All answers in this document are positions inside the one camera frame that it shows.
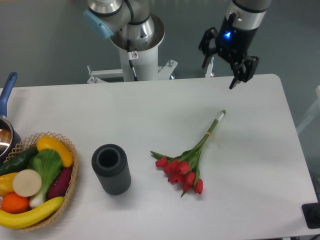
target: woven basket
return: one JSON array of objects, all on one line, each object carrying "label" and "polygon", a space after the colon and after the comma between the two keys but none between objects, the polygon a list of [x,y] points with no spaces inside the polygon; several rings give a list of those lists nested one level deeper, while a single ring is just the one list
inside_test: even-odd
[{"label": "woven basket", "polygon": [[23,231],[30,231],[30,230],[44,227],[47,224],[51,223],[54,219],[56,219],[56,217],[58,217],[61,214],[61,212],[65,209],[67,203],[69,202],[71,195],[72,195],[72,192],[73,192],[73,189],[75,187],[75,183],[76,183],[76,177],[77,177],[78,165],[79,165],[77,151],[76,151],[75,146],[72,144],[72,142],[68,138],[66,138],[65,136],[62,136],[61,134],[51,133],[51,132],[47,132],[47,133],[42,132],[42,133],[36,133],[35,135],[31,135],[30,137],[26,137],[24,140],[21,140],[20,143],[17,143],[15,145],[15,148],[13,148],[12,151],[9,153],[9,155],[6,157],[5,162],[10,161],[10,159],[12,159],[14,156],[23,152],[24,150],[28,149],[29,147],[35,146],[38,139],[41,138],[42,136],[50,136],[50,137],[56,138],[56,139],[60,140],[69,149],[69,151],[71,152],[72,157],[73,157],[72,175],[71,175],[71,180],[69,182],[69,187],[68,187],[68,189],[65,193],[65,196],[64,196],[63,203],[58,208],[58,210],[55,211],[53,214],[51,214],[49,217],[45,218],[42,221],[39,221],[36,224],[19,229],[19,230],[23,230]]}]

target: blue handle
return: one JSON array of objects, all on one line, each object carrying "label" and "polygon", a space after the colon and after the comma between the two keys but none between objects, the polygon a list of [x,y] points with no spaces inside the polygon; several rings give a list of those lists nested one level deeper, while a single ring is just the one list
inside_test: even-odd
[{"label": "blue handle", "polygon": [[18,74],[16,72],[11,72],[8,76],[8,79],[5,82],[5,85],[0,95],[0,116],[7,116],[8,99],[12,89],[14,88],[17,77]]}]

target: green vegetable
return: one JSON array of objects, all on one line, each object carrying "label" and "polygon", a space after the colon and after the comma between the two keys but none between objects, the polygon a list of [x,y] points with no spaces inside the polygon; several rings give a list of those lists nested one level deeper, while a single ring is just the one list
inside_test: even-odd
[{"label": "green vegetable", "polygon": [[30,199],[31,208],[36,208],[46,201],[47,192],[61,171],[62,161],[59,153],[52,149],[41,150],[32,160],[30,168],[40,174],[40,190]]},{"label": "green vegetable", "polygon": [[36,157],[36,156],[33,156],[33,157],[30,159],[30,161],[29,161],[29,163],[28,163],[28,166],[26,167],[27,169],[31,169],[31,165],[32,165],[32,162],[33,162],[33,160],[35,159],[35,157]]},{"label": "green vegetable", "polygon": [[38,153],[36,146],[32,146],[27,150],[19,153],[11,160],[6,161],[0,167],[0,176],[5,174],[17,173],[27,168],[30,159]]}]

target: orange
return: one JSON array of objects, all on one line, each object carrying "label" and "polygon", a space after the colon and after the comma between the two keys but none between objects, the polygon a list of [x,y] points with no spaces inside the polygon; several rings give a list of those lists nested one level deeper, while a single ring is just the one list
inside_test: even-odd
[{"label": "orange", "polygon": [[21,214],[28,210],[29,199],[15,192],[6,195],[1,203],[1,210],[9,214]]}]

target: purple sweet potato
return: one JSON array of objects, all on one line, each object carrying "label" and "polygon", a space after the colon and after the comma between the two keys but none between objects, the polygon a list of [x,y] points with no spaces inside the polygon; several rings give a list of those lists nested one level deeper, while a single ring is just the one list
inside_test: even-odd
[{"label": "purple sweet potato", "polygon": [[64,168],[48,191],[48,200],[55,197],[64,197],[71,180],[72,168]]}]

